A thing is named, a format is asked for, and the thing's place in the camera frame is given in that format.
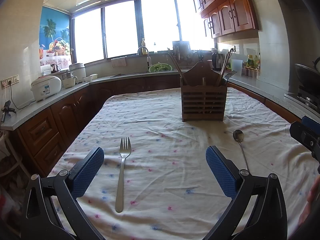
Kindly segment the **person's right hand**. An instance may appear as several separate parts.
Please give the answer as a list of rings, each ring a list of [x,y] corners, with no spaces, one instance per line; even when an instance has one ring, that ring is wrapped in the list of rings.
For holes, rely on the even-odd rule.
[[[304,210],[299,217],[298,226],[301,226],[304,223],[304,221],[306,220],[306,218],[308,217],[308,215],[311,211],[312,203],[313,203],[314,199],[316,198],[316,193],[317,193],[318,187],[319,187],[319,177],[315,180],[313,186],[311,187],[311,189],[309,191],[306,206],[304,207]]]

